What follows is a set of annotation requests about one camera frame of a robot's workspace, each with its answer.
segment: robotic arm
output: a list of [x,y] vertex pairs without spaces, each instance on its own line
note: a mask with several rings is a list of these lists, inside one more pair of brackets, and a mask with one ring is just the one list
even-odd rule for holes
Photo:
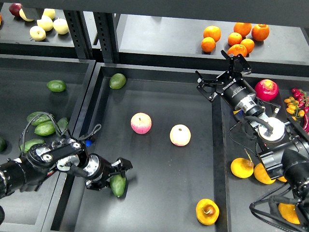
[[[48,113],[39,114],[32,121],[43,114],[51,118],[61,136],[50,144],[33,145],[26,154],[22,150],[19,158],[9,159],[7,163],[0,165],[0,198],[9,196],[18,189],[21,192],[38,191],[42,183],[57,171],[81,176],[85,179],[87,189],[101,190],[110,187],[110,177],[116,174],[125,177],[126,171],[133,168],[131,162],[124,158],[110,163],[97,154],[88,154],[84,140],[74,139],[68,129],[60,131]],[[31,122],[21,136],[23,147],[25,133]],[[3,220],[4,212],[0,208],[0,224]]]
[[[242,55],[222,55],[229,61],[228,71],[217,76],[215,80],[205,80],[198,71],[198,91],[212,102],[218,95],[233,109],[235,116],[242,124],[249,124],[261,152],[256,152],[269,177],[275,179],[284,176],[290,185],[293,199],[282,196],[269,198],[271,214],[262,214],[251,204],[253,214],[260,213],[272,218],[280,226],[267,221],[285,231],[309,231],[309,136],[291,117],[282,122],[275,118],[280,106],[276,106],[272,116],[265,113],[263,102],[256,97],[254,89],[243,76],[251,73],[251,67]],[[292,225],[282,218],[275,203],[292,203],[301,222],[300,226]]]

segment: green avocado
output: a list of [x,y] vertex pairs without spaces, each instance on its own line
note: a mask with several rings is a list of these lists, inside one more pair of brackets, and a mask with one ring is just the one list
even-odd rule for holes
[[125,192],[126,178],[122,177],[121,174],[113,175],[110,178],[110,184],[113,194],[116,197],[121,197]]
[[6,149],[6,146],[7,145],[6,145],[5,140],[0,137],[0,152],[4,151]]

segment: black cable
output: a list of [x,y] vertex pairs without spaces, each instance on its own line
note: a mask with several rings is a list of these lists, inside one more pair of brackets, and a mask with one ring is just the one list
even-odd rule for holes
[[256,153],[255,152],[253,152],[250,148],[248,148],[247,146],[245,146],[245,145],[243,145],[243,144],[241,144],[240,142],[237,142],[236,140],[234,140],[232,137],[231,137],[231,135],[230,135],[230,132],[238,125],[240,123],[240,121],[239,122],[237,122],[234,126],[232,126],[228,131],[227,131],[227,135],[228,135],[228,137],[230,138],[230,140],[232,140],[234,143],[236,143],[236,144],[238,144],[238,145],[240,145],[240,146],[242,146],[243,148],[245,148],[245,149],[247,149],[247,150],[249,150],[252,154],[254,154],[255,156],[256,156]]
[[32,124],[32,122],[34,122],[35,120],[37,120],[39,117],[41,117],[42,115],[47,115],[54,127],[55,127],[55,130],[58,132],[58,134],[60,134],[61,136],[64,135],[64,133],[67,131],[67,129],[65,129],[64,131],[61,131],[60,128],[59,128],[59,125],[56,123],[54,117],[50,114],[50,113],[47,113],[47,112],[42,112],[42,113],[39,113],[37,114],[35,117],[32,118],[32,120],[26,125],[25,129],[23,130],[21,136],[19,137],[19,140],[18,140],[18,149],[20,150],[20,155],[19,157],[22,156],[22,154],[24,153],[25,151],[25,144],[26,144],[26,132],[29,128],[29,126]]
[[257,122],[259,124],[262,124],[264,127],[267,128],[267,130],[269,132],[272,132],[274,130],[274,128],[268,123],[265,122],[263,119],[256,117],[256,116],[245,116],[244,119],[248,120],[248,121],[254,121]]
[[[249,209],[250,209],[251,213],[252,213],[256,218],[258,218],[258,219],[260,219],[261,221],[265,222],[266,224],[271,225],[271,226],[273,226],[273,227],[276,227],[276,228],[278,228],[278,229],[280,229],[280,230],[283,230],[283,231],[286,231],[286,232],[295,232],[295,231],[292,231],[292,230],[290,230],[290,229],[288,229],[288,228],[284,228],[284,227],[282,227],[282,226],[280,226],[280,225],[278,225],[278,224],[275,224],[275,223],[273,223],[273,222],[271,222],[271,221],[269,221],[269,220],[266,220],[265,218],[262,218],[262,217],[258,216],[257,214],[260,214],[260,215],[265,216],[265,217],[267,217],[267,218],[271,218],[271,219],[273,219],[273,220],[275,220],[275,221],[277,221],[277,222],[280,222],[280,223],[282,223],[282,224],[284,224],[284,225],[286,225],[286,226],[288,226],[288,227],[290,227],[290,228],[293,228],[294,230],[296,230],[296,231],[298,231],[298,232],[307,232],[306,230],[300,228],[299,226],[294,225],[294,224],[292,224],[292,223],[286,221],[286,220],[283,219],[282,217],[278,217],[278,216],[275,216],[275,215],[272,215],[272,214],[269,214],[269,213],[266,213],[266,212],[263,212],[263,211],[260,211],[260,210],[255,209],[255,205],[259,205],[259,204],[263,204],[263,203],[269,202],[269,199],[265,199],[265,198],[266,198],[267,196],[273,194],[274,192],[278,191],[279,189],[283,188],[283,187],[286,186],[287,184],[288,184],[288,183],[286,182],[286,183],[284,183],[283,185],[281,185],[281,186],[279,186],[279,187],[273,189],[272,191],[266,193],[265,195],[263,195],[262,197],[260,197],[259,199],[257,199],[257,200],[254,201],[253,203],[251,203],[250,206],[249,206]],[[283,196],[283,195],[287,194],[291,189],[292,189],[292,188],[289,187],[289,188],[286,189],[284,192],[278,194],[278,196]]]
[[[280,223],[282,223],[282,224],[284,224],[284,225],[287,225],[287,226],[293,228],[294,230],[296,230],[296,231],[298,231],[298,232],[308,232],[308,231],[306,231],[306,230],[303,230],[303,229],[300,228],[299,226],[294,225],[294,224],[292,224],[292,223],[286,221],[284,218],[280,218],[280,217],[271,215],[271,214],[269,214],[269,213],[266,213],[266,212],[263,212],[263,211],[261,211],[261,210],[255,209],[254,207],[255,207],[255,204],[254,204],[254,203],[251,203],[250,206],[249,206],[249,209],[250,209],[251,213],[252,213],[255,217],[257,217],[256,214],[260,214],[260,215],[265,216],[265,217],[267,217],[267,218],[271,218],[271,219],[273,219],[273,220],[275,220],[275,221],[278,221],[278,222],[280,222]],[[280,230],[283,230],[283,231],[286,231],[286,232],[294,232],[294,231],[292,231],[292,230],[290,230],[290,229],[281,227],[281,226],[279,226],[279,225],[277,225],[277,224],[275,224],[275,223],[273,223],[273,222],[271,222],[271,221],[268,221],[268,220],[266,220],[266,219],[264,219],[264,218],[263,218],[262,221],[264,221],[265,223],[267,223],[267,224],[269,224],[269,225],[271,225],[271,226],[274,226],[274,227],[276,227],[276,228],[278,228],[278,229],[280,229]]]

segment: red berry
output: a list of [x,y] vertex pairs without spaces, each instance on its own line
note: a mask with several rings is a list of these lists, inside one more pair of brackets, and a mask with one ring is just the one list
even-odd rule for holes
[[303,106],[304,106],[304,103],[303,103],[302,101],[298,103],[298,107],[299,107],[299,108],[301,108],[301,107],[303,107]]
[[300,94],[301,94],[301,92],[297,91],[297,92],[294,93],[294,97],[298,98],[300,96]]

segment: metal shelf frame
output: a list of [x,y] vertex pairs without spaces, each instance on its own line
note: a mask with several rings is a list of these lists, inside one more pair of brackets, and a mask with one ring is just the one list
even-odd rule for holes
[[[196,68],[204,70],[220,70],[224,71],[226,67],[225,60],[221,57],[206,56],[187,56],[171,55],[171,54],[150,54],[139,53],[136,51],[120,52],[117,39],[117,25],[120,14],[132,15],[150,15],[175,18],[190,18],[203,20],[219,20],[219,21],[250,21],[252,23],[266,23],[271,25],[282,25],[301,27],[304,36],[308,39],[309,14],[306,9],[309,8],[307,1],[258,1],[250,2],[240,1],[237,7],[233,2],[227,0],[211,0],[211,1],[195,1],[180,2],[178,0],[164,1],[88,1],[83,2],[74,0],[70,2],[55,1],[39,1],[39,0],[21,0],[23,6],[27,8],[54,8],[63,9],[70,34],[74,44],[72,47],[50,46],[48,44],[40,47],[42,51],[33,49],[29,44],[8,44],[0,43],[1,51],[11,50],[14,47],[22,53],[32,50],[34,55],[55,56],[79,59],[95,59],[97,62],[105,63],[121,63],[145,66],[175,67],[175,68]],[[97,29],[96,40],[100,46],[92,48],[89,40],[89,33],[85,23],[82,11],[91,11],[94,14],[94,20]],[[298,75],[309,77],[307,61],[299,63],[284,63],[278,61],[253,61],[254,70],[261,74],[278,74],[278,75]]]

